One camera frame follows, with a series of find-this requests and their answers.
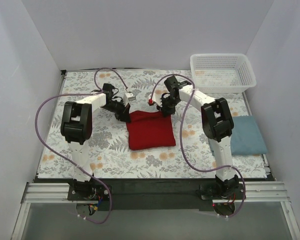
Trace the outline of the red t shirt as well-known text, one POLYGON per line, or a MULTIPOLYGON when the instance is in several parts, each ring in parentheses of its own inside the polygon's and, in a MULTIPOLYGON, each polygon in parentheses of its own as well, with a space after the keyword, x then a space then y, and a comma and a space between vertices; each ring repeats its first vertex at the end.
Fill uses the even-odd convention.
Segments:
POLYGON ((172 120, 162 112, 136 110, 130 113, 131 122, 126 123, 128 146, 132 151, 151 148, 174 147, 172 120))

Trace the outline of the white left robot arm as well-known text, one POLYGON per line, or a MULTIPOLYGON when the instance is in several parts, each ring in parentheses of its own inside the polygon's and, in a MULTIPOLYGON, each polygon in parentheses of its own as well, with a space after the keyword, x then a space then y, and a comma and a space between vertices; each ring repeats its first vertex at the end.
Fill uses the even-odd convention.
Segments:
POLYGON ((117 101, 118 91, 112 84, 105 83, 101 90, 93 90, 89 94, 84 94, 81 100, 67 101, 64 104, 60 133, 68 143, 75 165, 73 190, 85 200, 91 200, 97 195, 97 187, 91 180, 93 171, 88 151, 89 139, 93 132, 93 113, 98 109, 104 109, 114 113, 120 122, 131 121, 130 102, 136 97, 133 93, 126 92, 117 101))

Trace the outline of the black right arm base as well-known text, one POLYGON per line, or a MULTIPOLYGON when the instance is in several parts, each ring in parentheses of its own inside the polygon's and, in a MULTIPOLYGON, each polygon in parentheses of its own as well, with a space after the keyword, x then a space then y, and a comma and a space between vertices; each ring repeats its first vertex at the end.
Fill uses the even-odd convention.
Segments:
POLYGON ((202 200, 242 200, 243 190, 242 183, 239 183, 237 187, 224 190, 215 180, 209 180, 199 184, 196 194, 202 200))

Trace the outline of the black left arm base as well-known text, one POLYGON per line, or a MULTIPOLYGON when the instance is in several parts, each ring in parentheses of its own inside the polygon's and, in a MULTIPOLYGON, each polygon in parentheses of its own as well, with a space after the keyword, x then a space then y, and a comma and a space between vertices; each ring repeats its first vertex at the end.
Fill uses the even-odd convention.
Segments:
POLYGON ((67 200, 69 201, 109 201, 109 192, 103 185, 70 186, 67 200))

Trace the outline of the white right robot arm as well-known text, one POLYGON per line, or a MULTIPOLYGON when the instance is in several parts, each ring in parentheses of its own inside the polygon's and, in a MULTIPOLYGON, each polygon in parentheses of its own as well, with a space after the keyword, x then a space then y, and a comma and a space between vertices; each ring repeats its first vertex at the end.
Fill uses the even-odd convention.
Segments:
POLYGON ((227 199, 235 194, 239 187, 239 173, 233 166, 231 152, 231 135, 234 128, 234 121, 230 112, 228 102, 225 98, 213 98, 200 90, 197 90, 194 82, 181 74, 168 74, 160 79, 168 92, 161 95, 161 98, 150 95, 148 104, 156 105, 164 117, 173 115, 176 106, 181 101, 186 102, 182 114, 180 131, 183 130, 183 122, 189 106, 196 108, 201 113, 202 129, 209 139, 210 146, 214 153, 216 167, 210 170, 200 170, 186 163, 193 170, 201 173, 215 171, 216 192, 222 199, 227 199))

